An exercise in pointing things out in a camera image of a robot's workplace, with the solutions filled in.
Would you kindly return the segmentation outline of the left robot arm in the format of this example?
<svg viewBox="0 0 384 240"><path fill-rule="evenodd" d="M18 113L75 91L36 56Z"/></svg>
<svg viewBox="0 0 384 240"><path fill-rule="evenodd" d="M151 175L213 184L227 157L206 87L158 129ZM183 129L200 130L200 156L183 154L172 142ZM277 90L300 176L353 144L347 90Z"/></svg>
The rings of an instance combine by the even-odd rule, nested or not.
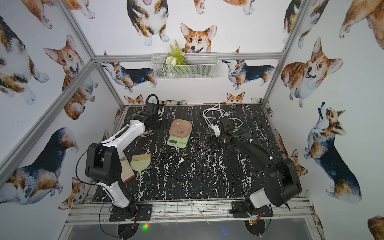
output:
<svg viewBox="0 0 384 240"><path fill-rule="evenodd" d="M134 219L139 210L136 201L122 180L123 167L120 154L140 135L156 130L161 125L164 108L157 95L147 97L144 109L134 114L129 123L109 139L91 144L85 151L87 155L85 175L97 186L103 188L112 200L117 212L126 219Z"/></svg>

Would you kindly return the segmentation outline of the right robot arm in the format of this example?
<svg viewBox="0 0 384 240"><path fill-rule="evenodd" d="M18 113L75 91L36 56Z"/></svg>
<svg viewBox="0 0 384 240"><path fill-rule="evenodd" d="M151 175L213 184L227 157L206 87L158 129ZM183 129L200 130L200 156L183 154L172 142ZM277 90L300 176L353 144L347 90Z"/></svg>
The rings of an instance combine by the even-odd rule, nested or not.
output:
<svg viewBox="0 0 384 240"><path fill-rule="evenodd" d="M258 143L251 134L235 127L228 117L215 119L215 137L213 144L221 147L232 146L242 156L254 162L262 171L261 188L247 195L240 208L234 208L232 214L261 216L262 208L280 207L302 192L302 186L294 161L279 157Z"/></svg>

